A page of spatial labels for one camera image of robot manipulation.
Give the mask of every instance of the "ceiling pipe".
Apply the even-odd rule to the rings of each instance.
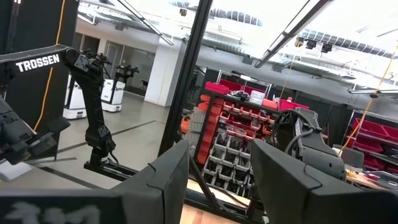
[[[177,1],[177,0],[167,0],[167,2],[173,6],[180,7],[182,9],[189,9],[192,11],[196,11],[197,6],[192,6],[192,3],[197,4],[198,1]],[[211,7],[210,15],[222,18],[222,19],[231,19],[236,22],[243,22],[245,24],[251,24],[254,26],[262,27],[262,20],[260,18],[246,14],[244,12],[225,10],[220,8]]]
[[[174,45],[174,43],[167,38],[166,35],[164,35],[161,31],[159,31],[152,23],[150,23],[147,19],[145,19],[138,11],[136,11],[133,7],[127,7],[125,5],[123,5],[125,8],[124,9],[119,9],[116,6],[112,6],[110,4],[105,4],[105,3],[101,3],[99,1],[93,1],[93,0],[81,0],[80,2],[84,2],[87,4],[92,4],[95,6],[99,6],[99,7],[103,7],[106,9],[110,9],[116,12],[121,12],[123,14],[125,14],[126,16],[130,17],[134,16],[137,19],[139,19],[143,24],[145,24],[151,31],[153,31],[155,34],[157,34],[161,39],[163,39],[166,43],[168,43],[169,45]],[[118,2],[120,2],[120,4],[123,4],[124,1],[122,0],[118,0]]]
[[[391,58],[394,53],[389,52],[388,50],[381,49],[379,47],[375,47],[370,44],[365,44],[355,40],[349,40],[343,37],[338,37],[331,34],[326,34],[323,32],[319,32],[316,30],[304,29],[297,35],[298,37],[302,37],[305,40],[314,40],[316,42],[331,44],[339,47],[344,47],[346,49],[357,50],[360,52],[364,52],[367,54],[378,55],[386,58]]]

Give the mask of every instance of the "storage bin rack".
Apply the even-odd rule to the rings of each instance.
[[[219,93],[211,93],[210,96],[207,125],[205,118],[196,160],[199,167],[202,165],[202,176],[207,183],[221,187],[231,194],[247,197],[250,182],[253,182],[253,178],[250,179],[250,153],[234,148],[232,142],[251,142],[256,137],[270,134],[279,111]],[[211,106],[219,111],[217,116]],[[234,118],[243,119],[247,123],[238,122]],[[217,144],[220,133],[228,135],[224,146]]]
[[[202,176],[205,182],[216,187],[222,188],[231,194],[248,196],[248,188],[251,187],[249,183],[250,175],[252,174],[250,161],[245,165],[239,163],[240,159],[249,159],[250,154],[241,152],[232,147],[232,142],[240,142],[234,136],[228,136],[228,141],[225,146],[215,143],[210,151],[210,155],[206,160],[206,164],[202,171]]]
[[[359,125],[363,111],[354,110],[345,131],[349,138]],[[348,147],[363,151],[364,168],[398,174],[398,120],[367,112],[363,123],[348,141]]]

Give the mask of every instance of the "glass window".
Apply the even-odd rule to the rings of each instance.
[[[90,49],[92,52],[97,53],[99,44],[100,40],[98,38],[85,35],[82,50]]]
[[[126,91],[145,96],[154,60],[155,53],[125,46],[121,65],[138,67],[140,71],[134,77],[129,78],[125,88]]]
[[[108,60],[112,62],[112,65],[105,65],[106,71],[108,71],[111,79],[114,79],[114,75],[117,71],[116,67],[120,64],[120,59],[122,57],[123,45],[115,44],[113,42],[108,41],[106,44],[105,56],[108,57]]]
[[[83,34],[75,33],[73,35],[72,47],[76,50],[81,50],[81,40],[83,39]]]

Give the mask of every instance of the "yellow cable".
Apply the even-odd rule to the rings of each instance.
[[[388,71],[390,70],[390,66],[391,66],[391,64],[392,64],[392,60],[394,59],[394,56],[396,55],[397,50],[398,50],[398,42],[397,42],[396,50],[395,50],[394,53],[391,55],[390,62],[388,63],[388,66],[387,66],[387,68],[386,68],[386,71],[384,72],[384,75],[383,75],[383,77],[381,78],[381,80],[380,80],[380,82],[379,82],[379,86],[377,86],[377,89],[374,91],[375,94],[378,93],[381,84],[383,83],[383,81],[384,81],[384,79],[385,79],[385,77],[386,77]],[[343,153],[343,149],[348,145],[349,140],[352,139],[352,137],[354,136],[354,134],[357,132],[358,128],[362,125],[362,122],[363,122],[363,120],[364,120],[364,118],[365,118],[365,116],[366,116],[366,113],[368,112],[368,109],[370,108],[370,106],[372,105],[372,103],[373,103],[373,98],[371,98],[371,100],[369,100],[368,105],[366,106],[365,110],[363,111],[362,118],[361,118],[361,120],[359,121],[359,124],[354,128],[354,130],[352,131],[352,133],[350,134],[350,136],[347,138],[347,141],[346,141],[346,143],[344,144],[344,146],[341,148],[340,152],[338,153],[338,156],[341,157],[341,154]]]
[[[65,1],[62,1],[62,6],[61,6],[61,13],[60,13],[60,22],[58,25],[58,33],[57,33],[57,41],[55,44],[59,44],[60,41],[60,36],[61,36],[61,28],[62,28],[62,22],[63,22],[63,10],[65,8]],[[47,80],[47,85],[45,86],[45,91],[44,91],[44,97],[43,97],[43,102],[42,102],[42,110],[40,112],[40,116],[39,119],[36,122],[35,128],[33,129],[34,131],[37,130],[37,128],[39,127],[39,124],[43,118],[43,114],[44,114],[44,109],[45,109],[45,102],[47,101],[47,93],[49,92],[49,86],[50,86],[50,82],[51,82],[51,77],[52,77],[52,73],[53,73],[53,67],[51,67],[50,69],[50,74],[49,74],[49,79]]]
[[[290,72],[292,71],[292,66],[293,66],[293,63],[294,63],[294,58],[295,58],[295,56],[293,55],[292,63],[290,64],[290,68],[289,68],[289,71],[287,72],[287,76],[286,76],[286,79],[285,79],[284,86],[283,86],[282,91],[281,91],[280,96],[279,96],[279,99],[280,99],[280,100],[282,99],[282,95],[284,94],[285,87],[286,87],[286,83],[287,83],[287,80],[289,79],[289,76],[290,76]]]

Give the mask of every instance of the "wooden table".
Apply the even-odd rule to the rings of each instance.
[[[385,189],[384,187],[380,187],[380,186],[374,184],[373,182],[371,182],[370,180],[368,180],[363,173],[355,174],[353,177],[350,177],[349,175],[347,175],[347,180],[352,181],[357,184],[361,184],[361,185],[370,187],[372,189],[388,190],[388,189]]]
[[[188,180],[187,189],[203,193],[199,184],[192,180]],[[210,188],[210,191],[216,196],[217,199],[243,207],[241,204],[230,199],[227,195],[225,195],[223,192],[220,192],[219,190]],[[249,205],[250,203],[250,200],[247,198],[240,197],[237,195],[233,196],[239,201],[245,203],[246,205]],[[184,205],[184,207],[182,208],[180,224],[238,224],[238,223],[205,212],[203,210],[191,207],[189,205]]]

